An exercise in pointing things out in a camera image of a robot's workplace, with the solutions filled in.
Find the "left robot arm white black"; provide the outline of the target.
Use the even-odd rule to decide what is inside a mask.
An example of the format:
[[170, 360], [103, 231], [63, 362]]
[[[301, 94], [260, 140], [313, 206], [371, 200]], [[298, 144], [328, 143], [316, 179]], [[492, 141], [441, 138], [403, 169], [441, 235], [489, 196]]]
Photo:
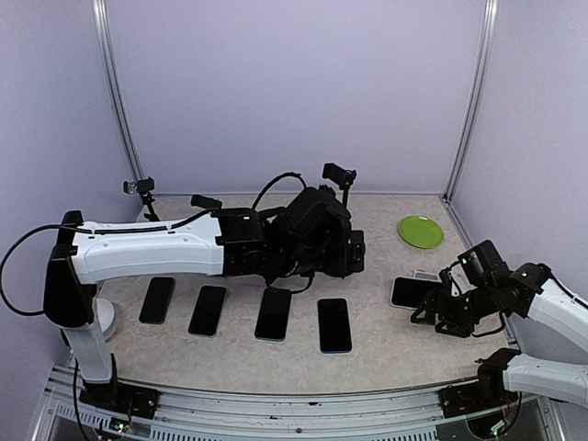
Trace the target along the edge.
[[285, 207], [226, 209], [195, 195], [196, 213], [182, 220], [150, 216], [143, 223], [84, 220], [78, 210], [58, 233], [45, 276], [41, 314], [57, 325], [76, 358], [83, 403], [152, 418], [159, 392], [119, 380], [99, 323], [98, 285], [119, 277], [200, 274], [280, 278], [348, 277], [364, 269], [364, 235], [347, 208], [356, 172], [328, 163], [323, 184], [304, 187]]

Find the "blue phone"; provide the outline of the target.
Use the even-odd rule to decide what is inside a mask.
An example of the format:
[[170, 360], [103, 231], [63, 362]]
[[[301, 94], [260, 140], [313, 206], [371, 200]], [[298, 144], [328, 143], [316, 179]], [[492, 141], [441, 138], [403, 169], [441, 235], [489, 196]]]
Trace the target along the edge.
[[352, 350], [352, 337], [346, 300], [318, 300], [320, 349], [324, 354], [345, 354]]

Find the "white small phone stand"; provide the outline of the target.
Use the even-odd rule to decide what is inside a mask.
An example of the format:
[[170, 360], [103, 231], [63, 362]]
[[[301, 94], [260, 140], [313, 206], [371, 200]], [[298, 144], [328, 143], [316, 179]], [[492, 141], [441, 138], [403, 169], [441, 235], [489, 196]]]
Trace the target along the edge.
[[414, 270], [412, 277], [421, 279], [421, 280], [430, 280], [430, 281], [439, 281], [440, 278], [438, 274], [429, 273], [423, 270]]

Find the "black round-base stand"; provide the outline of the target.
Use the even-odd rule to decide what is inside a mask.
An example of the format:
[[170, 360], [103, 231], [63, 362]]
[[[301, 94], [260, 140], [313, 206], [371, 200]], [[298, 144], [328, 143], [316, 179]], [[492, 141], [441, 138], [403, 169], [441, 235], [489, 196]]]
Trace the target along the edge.
[[222, 202], [216, 198], [196, 194], [191, 196], [190, 206], [202, 211], [215, 211], [222, 208]]

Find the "black phone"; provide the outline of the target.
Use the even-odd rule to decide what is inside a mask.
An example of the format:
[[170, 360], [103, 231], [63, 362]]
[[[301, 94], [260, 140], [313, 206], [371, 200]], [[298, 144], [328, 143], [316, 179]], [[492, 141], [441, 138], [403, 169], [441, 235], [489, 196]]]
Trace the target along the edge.
[[146, 324], [164, 323], [174, 289], [173, 277], [153, 277], [141, 306], [139, 321]]

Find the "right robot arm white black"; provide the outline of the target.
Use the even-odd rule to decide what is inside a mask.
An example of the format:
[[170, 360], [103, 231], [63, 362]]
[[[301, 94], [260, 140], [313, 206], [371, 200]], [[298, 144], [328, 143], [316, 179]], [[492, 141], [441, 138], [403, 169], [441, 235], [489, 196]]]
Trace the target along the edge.
[[[551, 329], [581, 349], [587, 347], [587, 301], [569, 290], [543, 263], [509, 268], [490, 240], [456, 261], [471, 288], [454, 294], [451, 267], [439, 273], [441, 285], [429, 290], [411, 315], [439, 334], [478, 337], [481, 320], [513, 315]], [[524, 394], [587, 405], [587, 367], [532, 357], [519, 349], [500, 348], [483, 358], [475, 381], [439, 391], [446, 417], [512, 403]]]

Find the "landscape phone white case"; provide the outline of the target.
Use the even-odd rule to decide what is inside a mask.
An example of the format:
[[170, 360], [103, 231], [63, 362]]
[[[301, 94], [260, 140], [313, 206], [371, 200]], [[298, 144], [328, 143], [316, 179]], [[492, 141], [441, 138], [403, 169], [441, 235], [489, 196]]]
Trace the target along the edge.
[[442, 283], [439, 281], [397, 277], [392, 283], [390, 304], [397, 308], [415, 310], [429, 291], [441, 287]]

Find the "tall black phone stand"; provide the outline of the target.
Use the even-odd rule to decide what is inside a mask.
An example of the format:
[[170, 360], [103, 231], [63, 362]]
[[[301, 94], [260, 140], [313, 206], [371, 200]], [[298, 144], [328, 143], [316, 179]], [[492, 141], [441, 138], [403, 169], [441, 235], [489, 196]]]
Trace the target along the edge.
[[155, 183], [150, 176], [141, 180], [123, 182], [123, 192], [125, 194], [137, 194], [140, 197], [142, 205], [147, 208], [147, 212], [143, 216], [148, 221], [160, 220], [153, 207], [155, 199], [153, 198], [152, 191], [154, 188]]

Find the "phone with white edge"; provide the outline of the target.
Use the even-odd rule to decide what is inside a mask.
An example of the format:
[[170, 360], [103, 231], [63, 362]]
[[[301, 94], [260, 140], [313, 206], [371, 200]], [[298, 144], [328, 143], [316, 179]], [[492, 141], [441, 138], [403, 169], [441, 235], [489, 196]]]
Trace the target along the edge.
[[258, 340], [285, 340], [292, 294], [281, 288], [266, 288], [254, 330]]
[[205, 337], [214, 337], [217, 334], [226, 292], [225, 287], [217, 286], [204, 286], [200, 289], [187, 329], [190, 334]]

